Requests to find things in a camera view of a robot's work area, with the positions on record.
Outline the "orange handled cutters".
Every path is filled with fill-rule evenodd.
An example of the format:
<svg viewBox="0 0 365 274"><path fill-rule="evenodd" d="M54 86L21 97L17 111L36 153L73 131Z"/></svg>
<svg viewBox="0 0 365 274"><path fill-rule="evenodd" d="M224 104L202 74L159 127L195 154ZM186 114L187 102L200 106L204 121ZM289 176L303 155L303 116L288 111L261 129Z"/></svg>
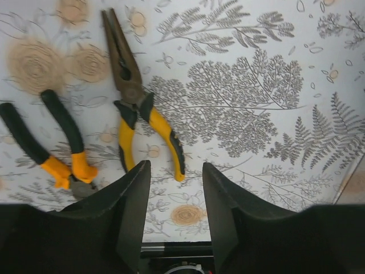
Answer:
<svg viewBox="0 0 365 274"><path fill-rule="evenodd" d="M98 187L94 179L98 169L87 160L84 141L76 122L55 91L45 90L41 92L40 98L67 138L67 142L56 145L51 152L33 137L12 103L1 104L1 119L25 154L54 178L56 188L72 191L77 200L96 193Z"/></svg>

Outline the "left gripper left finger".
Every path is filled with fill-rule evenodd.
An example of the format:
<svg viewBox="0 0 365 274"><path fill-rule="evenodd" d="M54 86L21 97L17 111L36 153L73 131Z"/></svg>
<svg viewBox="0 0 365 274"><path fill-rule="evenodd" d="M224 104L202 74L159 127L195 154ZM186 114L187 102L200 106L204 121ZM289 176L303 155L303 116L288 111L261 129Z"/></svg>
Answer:
<svg viewBox="0 0 365 274"><path fill-rule="evenodd" d="M61 211L1 205L2 273L136 273L151 163Z"/></svg>

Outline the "yellow handled pliers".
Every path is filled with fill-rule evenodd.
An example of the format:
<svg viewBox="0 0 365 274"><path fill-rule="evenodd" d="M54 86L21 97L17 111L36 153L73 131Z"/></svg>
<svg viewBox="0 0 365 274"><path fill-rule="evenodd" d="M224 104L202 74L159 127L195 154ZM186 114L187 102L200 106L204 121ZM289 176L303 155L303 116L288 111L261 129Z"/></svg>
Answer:
<svg viewBox="0 0 365 274"><path fill-rule="evenodd" d="M137 117L140 116L166 142L174 163L175 180L181 182L185 179L183 146L170 124L156 109L155 94L144 91L140 70L114 9L102 10L101 16L113 80L121 95L121 99L114 101L121 117L118 139L121 164L125 172L129 172L135 166L132 142Z"/></svg>

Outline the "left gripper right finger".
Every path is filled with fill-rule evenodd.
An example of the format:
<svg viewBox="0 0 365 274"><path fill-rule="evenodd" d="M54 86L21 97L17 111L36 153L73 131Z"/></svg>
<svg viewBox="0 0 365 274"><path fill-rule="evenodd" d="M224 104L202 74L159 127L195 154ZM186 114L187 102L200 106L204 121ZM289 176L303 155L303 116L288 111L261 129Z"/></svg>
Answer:
<svg viewBox="0 0 365 274"><path fill-rule="evenodd" d="M204 163L217 273L363 273L364 205L273 205Z"/></svg>

